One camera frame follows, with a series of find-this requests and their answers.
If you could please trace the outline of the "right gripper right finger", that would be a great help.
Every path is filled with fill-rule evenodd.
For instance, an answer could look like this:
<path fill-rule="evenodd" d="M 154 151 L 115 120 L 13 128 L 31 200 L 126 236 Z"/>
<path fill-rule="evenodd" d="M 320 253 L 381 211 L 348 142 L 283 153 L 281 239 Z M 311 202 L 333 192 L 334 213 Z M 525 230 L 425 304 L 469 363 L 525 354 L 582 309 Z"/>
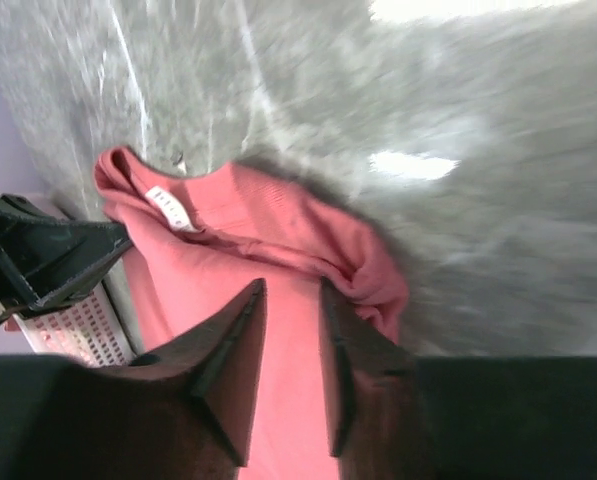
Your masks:
<path fill-rule="evenodd" d="M 597 357 L 414 356 L 320 283 L 343 479 L 597 479 Z"/>

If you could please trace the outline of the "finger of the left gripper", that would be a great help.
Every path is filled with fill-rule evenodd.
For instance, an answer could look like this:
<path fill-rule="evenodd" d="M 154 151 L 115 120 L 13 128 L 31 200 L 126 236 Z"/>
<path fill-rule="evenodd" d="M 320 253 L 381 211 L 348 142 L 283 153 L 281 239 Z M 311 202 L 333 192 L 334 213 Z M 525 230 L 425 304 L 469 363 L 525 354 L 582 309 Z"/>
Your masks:
<path fill-rule="evenodd" d="M 59 219 L 24 197 L 0 195 L 0 265 L 14 287 L 11 316 L 74 305 L 131 246 L 119 223 Z"/>

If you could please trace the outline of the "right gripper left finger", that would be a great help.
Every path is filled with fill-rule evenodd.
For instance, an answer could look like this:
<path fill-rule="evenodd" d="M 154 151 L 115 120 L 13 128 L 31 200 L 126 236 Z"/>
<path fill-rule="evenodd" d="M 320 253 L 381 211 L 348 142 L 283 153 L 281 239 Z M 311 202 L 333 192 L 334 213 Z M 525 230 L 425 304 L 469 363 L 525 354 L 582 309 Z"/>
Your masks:
<path fill-rule="evenodd" d="M 233 479 L 247 464 L 266 326 L 257 279 L 122 366 L 0 355 L 0 479 Z"/>

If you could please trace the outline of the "dark red t-shirt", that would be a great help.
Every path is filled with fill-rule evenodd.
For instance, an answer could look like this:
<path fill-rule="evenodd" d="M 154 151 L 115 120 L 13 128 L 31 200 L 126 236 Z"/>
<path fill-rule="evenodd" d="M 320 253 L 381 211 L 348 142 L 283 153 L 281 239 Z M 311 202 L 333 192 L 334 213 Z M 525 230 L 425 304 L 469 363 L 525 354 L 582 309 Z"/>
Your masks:
<path fill-rule="evenodd" d="M 108 217 L 124 224 L 124 255 L 147 349 L 217 313 L 251 281 L 267 287 L 257 406 L 243 479 L 334 479 L 319 354 L 320 281 L 392 341 L 408 288 L 365 222 L 301 186 L 239 163 L 176 178 L 126 147 L 94 169 Z"/>

